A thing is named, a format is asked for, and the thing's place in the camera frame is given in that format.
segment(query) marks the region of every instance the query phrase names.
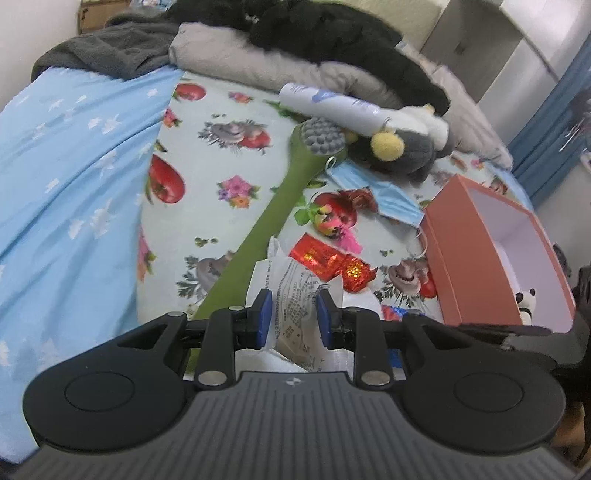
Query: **light blue blanket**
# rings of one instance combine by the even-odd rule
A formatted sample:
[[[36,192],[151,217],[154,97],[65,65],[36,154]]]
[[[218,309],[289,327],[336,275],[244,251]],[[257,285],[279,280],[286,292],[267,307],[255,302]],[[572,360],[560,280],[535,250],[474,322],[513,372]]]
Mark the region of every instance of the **light blue blanket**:
[[[0,458],[36,447],[35,375],[137,324],[139,205],[182,74],[50,69],[0,114]]]

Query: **blue curtain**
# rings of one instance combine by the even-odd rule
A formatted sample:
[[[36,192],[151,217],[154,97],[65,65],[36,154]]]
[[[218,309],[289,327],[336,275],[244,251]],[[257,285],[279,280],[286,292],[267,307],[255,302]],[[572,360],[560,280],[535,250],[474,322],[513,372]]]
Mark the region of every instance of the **blue curtain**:
[[[575,120],[570,102],[589,85],[591,35],[549,97],[509,145],[515,161],[513,174],[523,185],[534,207],[552,194],[579,161],[584,148],[582,135],[562,152],[560,148],[566,142],[566,134]]]

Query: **blue surgical mask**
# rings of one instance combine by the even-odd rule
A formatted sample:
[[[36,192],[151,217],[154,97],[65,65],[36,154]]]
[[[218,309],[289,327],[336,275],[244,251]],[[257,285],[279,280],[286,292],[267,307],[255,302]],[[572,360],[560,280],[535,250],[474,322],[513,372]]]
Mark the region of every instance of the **blue surgical mask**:
[[[326,173],[343,190],[369,187],[378,204],[380,215],[419,228],[424,216],[423,211],[394,183],[378,180],[369,170],[357,166],[350,160],[328,168]]]

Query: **white wall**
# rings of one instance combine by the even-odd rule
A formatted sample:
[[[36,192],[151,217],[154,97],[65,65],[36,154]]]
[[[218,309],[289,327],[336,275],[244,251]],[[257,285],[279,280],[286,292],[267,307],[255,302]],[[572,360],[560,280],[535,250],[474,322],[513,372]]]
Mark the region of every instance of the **white wall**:
[[[0,0],[0,110],[29,84],[35,61],[76,35],[80,0]]]
[[[550,241],[564,251],[575,285],[579,268],[591,263],[591,173],[577,164],[536,213]]]

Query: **dark gray clothing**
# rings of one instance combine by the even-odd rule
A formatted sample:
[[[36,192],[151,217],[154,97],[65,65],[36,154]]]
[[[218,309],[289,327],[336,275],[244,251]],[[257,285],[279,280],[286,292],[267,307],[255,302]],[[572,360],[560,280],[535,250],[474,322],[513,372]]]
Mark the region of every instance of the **dark gray clothing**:
[[[133,79],[170,63],[168,48],[178,25],[162,15],[123,12],[102,30],[66,40],[41,56],[31,81],[49,67],[90,70],[120,79]]]

